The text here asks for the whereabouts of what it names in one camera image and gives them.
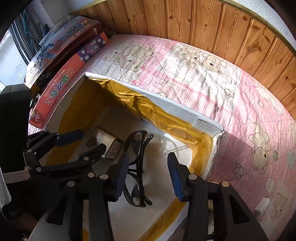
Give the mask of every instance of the white power adapter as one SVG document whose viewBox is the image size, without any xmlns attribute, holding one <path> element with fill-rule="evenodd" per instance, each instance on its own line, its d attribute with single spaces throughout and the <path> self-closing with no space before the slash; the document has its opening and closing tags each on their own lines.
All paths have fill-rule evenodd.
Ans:
<svg viewBox="0 0 296 241">
<path fill-rule="evenodd" d="M 270 199 L 267 197 L 262 198 L 259 202 L 257 207 L 255 207 L 254 216 L 257 217 L 258 215 L 262 214 L 270 204 Z"/>
</svg>

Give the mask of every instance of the pink fabric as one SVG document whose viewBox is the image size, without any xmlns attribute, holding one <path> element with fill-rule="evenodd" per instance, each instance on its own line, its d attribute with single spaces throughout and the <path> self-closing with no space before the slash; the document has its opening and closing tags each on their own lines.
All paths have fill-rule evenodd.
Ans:
<svg viewBox="0 0 296 241">
<path fill-rule="evenodd" d="M 276 240 L 296 209 L 296 123 L 256 79 L 204 50 L 168 39 L 115 35 L 80 71 L 159 93 L 224 126 L 209 180 L 227 180 Z"/>
</svg>

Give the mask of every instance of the wooden wall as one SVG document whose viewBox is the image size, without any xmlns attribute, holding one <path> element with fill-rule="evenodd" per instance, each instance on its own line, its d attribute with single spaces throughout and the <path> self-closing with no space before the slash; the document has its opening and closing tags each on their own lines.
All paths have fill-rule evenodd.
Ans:
<svg viewBox="0 0 296 241">
<path fill-rule="evenodd" d="M 296 119 L 296 58 L 271 30 L 216 0 L 107 0 L 79 12 L 118 34 L 187 43 L 242 68 Z"/>
</svg>

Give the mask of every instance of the open box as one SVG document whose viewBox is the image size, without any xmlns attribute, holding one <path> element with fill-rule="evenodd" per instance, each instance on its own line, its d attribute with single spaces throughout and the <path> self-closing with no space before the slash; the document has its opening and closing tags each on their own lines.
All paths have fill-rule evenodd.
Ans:
<svg viewBox="0 0 296 241">
<path fill-rule="evenodd" d="M 186 217 L 186 207 L 175 197 L 167 155 L 175 152 L 191 173 L 206 178 L 223 135 L 223 126 L 177 102 L 105 76 L 85 73 L 65 91 L 43 129 L 65 133 L 82 129 L 81 141 L 52 149 L 41 160 L 52 165 L 76 160 L 87 151 L 96 126 L 125 141 L 130 133 L 146 130 L 154 135 L 144 153 L 143 183 L 152 206 L 130 205 L 122 195 L 109 203 L 115 240 L 168 240 Z M 96 176 L 118 161 L 102 159 L 93 165 Z M 87 202 L 84 228 L 88 229 Z"/>
</svg>

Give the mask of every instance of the black eyeglasses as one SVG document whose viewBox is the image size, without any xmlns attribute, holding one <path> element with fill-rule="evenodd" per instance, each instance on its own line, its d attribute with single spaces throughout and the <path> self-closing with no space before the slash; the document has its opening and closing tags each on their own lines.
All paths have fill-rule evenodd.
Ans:
<svg viewBox="0 0 296 241">
<path fill-rule="evenodd" d="M 135 166 L 128 169 L 123 194 L 129 204 L 135 207 L 146 207 L 146 204 L 152 205 L 152 202 L 145 196 L 143 186 L 143 158 L 144 150 L 148 142 L 153 138 L 149 135 L 145 140 L 147 131 L 135 131 L 126 139 L 123 151 L 129 156 L 129 166 Z"/>
</svg>

